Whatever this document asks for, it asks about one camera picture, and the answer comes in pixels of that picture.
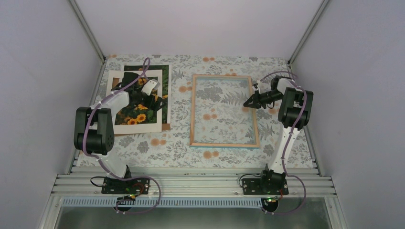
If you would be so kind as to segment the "sunflower photo print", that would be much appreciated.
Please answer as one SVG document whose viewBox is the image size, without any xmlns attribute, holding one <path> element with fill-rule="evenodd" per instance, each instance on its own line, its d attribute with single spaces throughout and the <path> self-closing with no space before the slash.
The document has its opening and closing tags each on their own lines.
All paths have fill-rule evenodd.
<svg viewBox="0 0 405 229">
<path fill-rule="evenodd" d="M 162 70 L 163 72 L 163 80 L 160 85 L 162 86 L 162 98 L 167 101 L 167 105 L 162 108 L 163 111 L 163 123 L 168 124 L 168 118 L 170 116 L 170 111 L 169 111 L 169 89 L 171 88 L 171 67 L 169 65 L 151 65 L 147 73 L 150 73 L 152 70 Z"/>
</svg>

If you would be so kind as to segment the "white mat sunflower photo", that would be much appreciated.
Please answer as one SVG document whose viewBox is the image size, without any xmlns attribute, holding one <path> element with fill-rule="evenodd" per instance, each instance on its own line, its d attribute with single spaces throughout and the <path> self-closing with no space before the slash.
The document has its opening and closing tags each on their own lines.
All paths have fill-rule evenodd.
<svg viewBox="0 0 405 229">
<path fill-rule="evenodd" d="M 142 71 L 116 71 L 110 70 L 108 73 L 107 89 L 105 96 L 111 94 L 112 88 L 118 83 L 121 83 L 124 78 L 124 73 L 137 73 L 141 74 Z M 152 70 L 147 73 L 149 79 L 157 80 L 162 83 L 163 72 L 162 70 Z M 157 87 L 152 95 L 162 97 L 162 86 Z M 144 106 L 136 106 L 133 109 L 130 107 L 124 107 L 119 112 L 116 113 L 114 124 L 114 133 L 116 135 L 129 135 L 129 134 L 140 134 L 140 133 L 150 133 L 150 132 L 161 132 L 162 131 L 162 109 L 154 112 L 151 109 L 146 109 Z"/>
</svg>

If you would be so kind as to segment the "teal and wood picture frame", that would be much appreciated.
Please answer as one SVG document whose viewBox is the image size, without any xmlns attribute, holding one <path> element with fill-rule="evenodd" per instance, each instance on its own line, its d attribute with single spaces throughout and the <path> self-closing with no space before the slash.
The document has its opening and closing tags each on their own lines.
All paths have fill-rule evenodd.
<svg viewBox="0 0 405 229">
<path fill-rule="evenodd" d="M 259 148 L 256 111 L 244 106 L 253 92 L 249 76 L 195 74 L 190 146 Z"/>
</svg>

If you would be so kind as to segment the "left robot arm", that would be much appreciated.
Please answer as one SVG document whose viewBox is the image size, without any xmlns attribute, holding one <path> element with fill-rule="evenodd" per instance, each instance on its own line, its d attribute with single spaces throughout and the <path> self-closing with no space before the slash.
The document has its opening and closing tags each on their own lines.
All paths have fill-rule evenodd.
<svg viewBox="0 0 405 229">
<path fill-rule="evenodd" d="M 130 170 L 113 152 L 116 135 L 162 130 L 166 98 L 160 85 L 161 71 L 150 77 L 141 72 L 113 71 L 112 86 L 106 97 L 75 113 L 74 146 L 95 159 L 115 179 L 114 187 L 127 193 L 133 187 Z"/>
</svg>

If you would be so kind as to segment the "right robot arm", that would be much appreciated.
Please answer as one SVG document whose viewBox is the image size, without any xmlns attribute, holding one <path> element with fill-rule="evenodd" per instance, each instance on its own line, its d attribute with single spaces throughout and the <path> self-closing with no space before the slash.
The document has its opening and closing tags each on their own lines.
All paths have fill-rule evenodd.
<svg viewBox="0 0 405 229">
<path fill-rule="evenodd" d="M 295 80 L 281 75 L 271 80 L 270 87 L 270 91 L 262 93 L 259 82 L 253 84 L 254 92 L 244 102 L 244 107 L 259 109 L 273 105 L 277 101 L 281 102 L 277 117 L 280 123 L 278 146 L 271 162 L 266 164 L 260 174 L 258 188 L 263 194 L 286 194 L 288 188 L 286 163 L 294 141 L 309 122 L 313 92 L 302 89 Z"/>
</svg>

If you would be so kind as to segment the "brown backing board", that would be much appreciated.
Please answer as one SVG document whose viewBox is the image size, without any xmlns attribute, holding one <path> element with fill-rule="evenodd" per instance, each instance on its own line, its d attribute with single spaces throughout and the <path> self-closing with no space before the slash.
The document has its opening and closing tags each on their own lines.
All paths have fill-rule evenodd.
<svg viewBox="0 0 405 229">
<path fill-rule="evenodd" d="M 124 107 L 114 122 L 115 135 L 154 133 L 170 130 L 171 125 L 163 123 L 163 111 L 154 112 L 142 105 Z"/>
</svg>

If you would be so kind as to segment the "floral patterned table mat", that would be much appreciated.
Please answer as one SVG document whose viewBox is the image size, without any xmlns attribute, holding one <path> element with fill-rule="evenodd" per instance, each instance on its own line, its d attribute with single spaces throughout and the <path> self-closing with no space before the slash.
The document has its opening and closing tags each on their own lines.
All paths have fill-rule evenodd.
<svg viewBox="0 0 405 229">
<path fill-rule="evenodd" d="M 247 126 L 247 112 L 242 105 L 246 91 L 240 83 L 210 84 L 193 90 L 195 74 L 250 76 L 253 80 L 275 71 L 285 72 L 282 58 L 202 57 L 189 55 L 152 55 L 151 65 L 171 66 L 171 127 L 168 131 L 123 135 L 115 138 L 113 152 L 130 167 L 175 168 L 263 168 L 276 155 L 280 103 L 272 109 L 256 111 L 258 149 L 205 148 L 190 146 L 192 94 L 197 97 L 197 139 L 219 139 L 241 143 L 251 141 L 253 130 Z"/>
</svg>

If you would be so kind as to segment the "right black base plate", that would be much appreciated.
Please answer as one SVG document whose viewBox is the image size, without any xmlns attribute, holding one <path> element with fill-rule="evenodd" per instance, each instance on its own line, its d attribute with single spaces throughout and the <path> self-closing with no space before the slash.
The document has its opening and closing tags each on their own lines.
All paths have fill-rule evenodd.
<svg viewBox="0 0 405 229">
<path fill-rule="evenodd" d="M 243 178 L 242 189 L 244 195 L 288 195 L 288 184 L 284 180 L 261 180 L 260 178 Z"/>
</svg>

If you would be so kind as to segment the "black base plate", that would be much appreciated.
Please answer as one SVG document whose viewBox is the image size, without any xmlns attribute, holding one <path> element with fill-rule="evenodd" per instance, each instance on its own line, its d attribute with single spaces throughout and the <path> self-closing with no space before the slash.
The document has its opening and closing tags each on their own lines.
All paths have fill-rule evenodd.
<svg viewBox="0 0 405 229">
<path fill-rule="evenodd" d="M 122 181 L 113 178 L 104 178 L 101 193 L 102 194 L 122 194 L 138 195 L 148 194 L 149 178 L 138 178 L 129 181 Z"/>
<path fill-rule="evenodd" d="M 284 180 L 261 180 L 260 178 L 243 178 L 242 189 L 244 195 L 288 195 L 288 184 Z"/>
</svg>

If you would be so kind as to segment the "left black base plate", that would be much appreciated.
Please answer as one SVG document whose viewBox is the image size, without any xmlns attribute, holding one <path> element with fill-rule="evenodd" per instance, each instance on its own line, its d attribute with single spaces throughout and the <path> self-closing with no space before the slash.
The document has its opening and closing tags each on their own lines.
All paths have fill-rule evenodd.
<svg viewBox="0 0 405 229">
<path fill-rule="evenodd" d="M 138 195 L 148 194 L 149 178 L 138 178 L 129 181 L 122 181 L 113 178 L 104 178 L 101 193 L 102 194 L 122 194 Z"/>
</svg>

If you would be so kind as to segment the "aluminium rail base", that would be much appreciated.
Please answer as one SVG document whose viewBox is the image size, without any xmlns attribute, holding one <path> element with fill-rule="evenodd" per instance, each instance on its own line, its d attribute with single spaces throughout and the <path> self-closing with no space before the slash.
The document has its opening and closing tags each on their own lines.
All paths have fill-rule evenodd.
<svg viewBox="0 0 405 229">
<path fill-rule="evenodd" d="M 243 195 L 238 179 L 243 174 L 259 174 L 260 168 L 163 168 L 131 167 L 132 176 L 147 175 L 161 187 L 163 197 L 236 198 Z M 331 177 L 322 177 L 317 169 L 293 168 L 289 174 L 301 178 L 287 178 L 288 197 L 302 197 L 303 186 L 308 197 L 335 197 Z M 101 189 L 90 183 L 91 177 L 103 176 L 100 167 L 73 167 L 68 175 L 58 175 L 53 196 L 100 196 Z"/>
</svg>

